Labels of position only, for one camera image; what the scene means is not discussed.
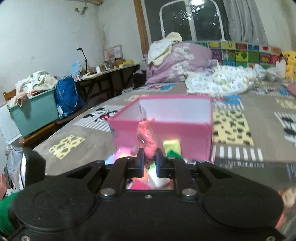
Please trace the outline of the blue fabric bag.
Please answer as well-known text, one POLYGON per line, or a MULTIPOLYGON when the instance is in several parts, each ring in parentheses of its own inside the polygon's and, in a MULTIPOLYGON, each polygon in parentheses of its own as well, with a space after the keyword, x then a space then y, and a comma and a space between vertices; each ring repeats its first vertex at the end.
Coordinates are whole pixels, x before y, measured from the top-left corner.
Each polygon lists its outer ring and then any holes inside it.
POLYGON ((77 92, 72 76, 58 80, 54 97, 59 115, 58 119, 60 120, 69 117, 85 105, 85 101, 77 92))

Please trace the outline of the pile of clothes in bin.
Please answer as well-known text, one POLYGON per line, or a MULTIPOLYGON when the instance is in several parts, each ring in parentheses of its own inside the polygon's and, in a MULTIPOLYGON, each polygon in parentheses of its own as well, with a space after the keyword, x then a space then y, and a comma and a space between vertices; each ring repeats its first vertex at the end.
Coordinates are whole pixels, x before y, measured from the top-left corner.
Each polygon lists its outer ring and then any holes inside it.
POLYGON ((15 96, 8 101, 6 107, 11 108, 16 104, 21 107, 33 94, 54 89, 57 83, 58 80, 46 71, 32 73, 27 79, 20 80, 15 84, 15 96))

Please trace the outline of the purple floral duvet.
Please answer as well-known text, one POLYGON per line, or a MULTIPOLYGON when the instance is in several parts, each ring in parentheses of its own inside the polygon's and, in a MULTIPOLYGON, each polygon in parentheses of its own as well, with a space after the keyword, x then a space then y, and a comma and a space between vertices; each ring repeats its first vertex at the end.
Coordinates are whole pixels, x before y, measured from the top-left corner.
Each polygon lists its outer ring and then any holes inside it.
POLYGON ((212 51, 202 45, 190 42, 174 44, 160 66, 147 66, 146 84, 183 82, 189 72, 202 72, 211 59, 212 51))

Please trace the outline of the pale yellow clay bag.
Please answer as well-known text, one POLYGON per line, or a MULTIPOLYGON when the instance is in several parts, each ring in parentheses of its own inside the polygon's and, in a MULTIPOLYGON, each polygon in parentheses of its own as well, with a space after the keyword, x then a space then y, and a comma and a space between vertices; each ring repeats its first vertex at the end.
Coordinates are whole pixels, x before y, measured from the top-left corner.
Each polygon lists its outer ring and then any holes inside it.
POLYGON ((182 155, 181 145, 180 145, 179 140, 164 140, 163 141, 163 147, 164 147, 164 150, 165 150, 165 156, 166 156, 166 153, 169 150, 174 150, 175 152, 182 155))

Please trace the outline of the teal plastic storage bin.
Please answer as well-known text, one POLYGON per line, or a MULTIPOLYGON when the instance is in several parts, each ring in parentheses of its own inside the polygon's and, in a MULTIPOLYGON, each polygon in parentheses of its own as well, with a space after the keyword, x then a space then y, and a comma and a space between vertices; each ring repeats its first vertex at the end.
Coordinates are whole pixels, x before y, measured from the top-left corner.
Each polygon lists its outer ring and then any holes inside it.
POLYGON ((26 137, 58 119, 54 90, 30 97, 20 107, 8 108, 22 137, 26 137))

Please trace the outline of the grey window curtain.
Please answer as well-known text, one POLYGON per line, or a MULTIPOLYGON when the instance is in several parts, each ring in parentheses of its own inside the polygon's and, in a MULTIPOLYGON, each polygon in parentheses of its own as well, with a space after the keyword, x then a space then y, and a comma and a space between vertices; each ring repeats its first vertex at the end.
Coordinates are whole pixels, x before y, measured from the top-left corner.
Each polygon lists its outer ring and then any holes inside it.
POLYGON ((264 26, 254 0, 225 0, 231 40, 257 45, 268 44, 264 26))

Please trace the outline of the dark wooden desk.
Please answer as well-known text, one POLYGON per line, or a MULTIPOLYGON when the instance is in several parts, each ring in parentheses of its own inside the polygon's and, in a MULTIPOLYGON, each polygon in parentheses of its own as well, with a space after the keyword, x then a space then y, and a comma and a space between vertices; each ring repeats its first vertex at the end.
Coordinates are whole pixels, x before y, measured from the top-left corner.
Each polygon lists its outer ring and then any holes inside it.
POLYGON ((85 76, 75 81, 76 89, 85 102, 102 94, 106 94, 108 98, 114 98, 116 87, 126 89, 131 83, 133 74, 138 70, 140 70, 140 64, 133 64, 85 76))

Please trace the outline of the cream towel on duvet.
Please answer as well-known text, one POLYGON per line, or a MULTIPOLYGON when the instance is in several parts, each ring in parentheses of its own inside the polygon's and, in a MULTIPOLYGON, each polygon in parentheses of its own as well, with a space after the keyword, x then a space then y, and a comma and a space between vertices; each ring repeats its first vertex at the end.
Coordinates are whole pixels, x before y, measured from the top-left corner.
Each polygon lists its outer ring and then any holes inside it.
POLYGON ((170 32, 165 38, 154 41, 147 54, 147 65, 160 66, 163 60, 171 54, 172 45, 182 41, 181 35, 177 32, 170 32))

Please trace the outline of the yellow Pikachu plush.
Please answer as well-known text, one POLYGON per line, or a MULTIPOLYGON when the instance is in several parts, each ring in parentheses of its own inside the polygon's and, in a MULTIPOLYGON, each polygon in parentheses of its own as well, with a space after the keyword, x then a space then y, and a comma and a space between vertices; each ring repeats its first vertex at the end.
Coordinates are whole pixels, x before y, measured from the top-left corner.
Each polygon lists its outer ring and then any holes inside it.
POLYGON ((286 73, 285 77, 291 78, 294 75, 296 51, 285 51, 281 53, 281 56, 286 61, 286 73))

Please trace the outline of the salmon pink clay bag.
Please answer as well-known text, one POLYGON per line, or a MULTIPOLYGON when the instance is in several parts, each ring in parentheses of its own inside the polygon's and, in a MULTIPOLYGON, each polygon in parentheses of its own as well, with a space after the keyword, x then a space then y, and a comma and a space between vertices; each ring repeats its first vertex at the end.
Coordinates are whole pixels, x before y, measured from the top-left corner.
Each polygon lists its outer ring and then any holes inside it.
POLYGON ((149 169, 154 163, 154 156, 156 154, 158 145, 153 134, 149 121, 143 118, 137 127, 137 145, 144 149, 145 154, 145 168, 149 169))

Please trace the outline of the colourful alphabet foam mat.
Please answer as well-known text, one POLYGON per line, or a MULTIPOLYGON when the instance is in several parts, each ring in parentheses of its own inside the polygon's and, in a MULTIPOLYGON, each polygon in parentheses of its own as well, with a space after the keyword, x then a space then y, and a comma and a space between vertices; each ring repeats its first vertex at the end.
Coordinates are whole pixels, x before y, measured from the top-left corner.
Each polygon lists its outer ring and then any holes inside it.
POLYGON ((235 43, 232 41, 197 41, 212 51, 212 59, 221 65, 253 68, 256 64, 263 69, 276 66, 281 60, 281 49, 269 45, 235 43))

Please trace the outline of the pink cardboard storage box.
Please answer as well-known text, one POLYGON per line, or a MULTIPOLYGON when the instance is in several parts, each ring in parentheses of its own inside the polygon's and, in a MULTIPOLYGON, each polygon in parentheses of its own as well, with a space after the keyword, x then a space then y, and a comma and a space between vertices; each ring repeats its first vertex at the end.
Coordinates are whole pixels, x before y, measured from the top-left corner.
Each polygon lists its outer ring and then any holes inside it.
POLYGON ((200 161, 211 158, 213 118, 212 102, 206 95, 161 94, 139 97, 108 119, 113 141, 117 147, 137 145, 137 127, 141 111, 157 140, 179 140, 182 157, 200 161))

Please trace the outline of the white leaf print blanket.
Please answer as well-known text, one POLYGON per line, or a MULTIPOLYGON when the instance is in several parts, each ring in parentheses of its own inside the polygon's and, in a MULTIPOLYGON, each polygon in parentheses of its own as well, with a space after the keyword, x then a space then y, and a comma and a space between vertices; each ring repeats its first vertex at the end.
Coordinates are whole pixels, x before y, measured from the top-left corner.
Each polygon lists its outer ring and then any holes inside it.
POLYGON ((203 71, 188 72, 185 85, 190 94, 230 96, 245 92, 256 80, 250 67, 220 65, 212 60, 203 71))

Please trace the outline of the Mickey Mouse bed sheet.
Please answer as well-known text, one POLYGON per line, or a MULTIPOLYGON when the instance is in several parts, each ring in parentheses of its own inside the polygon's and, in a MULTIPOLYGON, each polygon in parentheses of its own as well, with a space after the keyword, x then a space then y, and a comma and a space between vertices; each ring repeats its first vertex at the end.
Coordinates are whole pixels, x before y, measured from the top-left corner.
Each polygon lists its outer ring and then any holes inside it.
MULTIPOLYGON (((60 174, 116 153, 108 117, 139 97, 184 94, 186 86, 154 84, 80 114, 36 147, 47 172, 60 174)), ((241 95, 214 97, 212 160, 274 189, 295 185, 295 98, 279 84, 257 83, 241 95)))

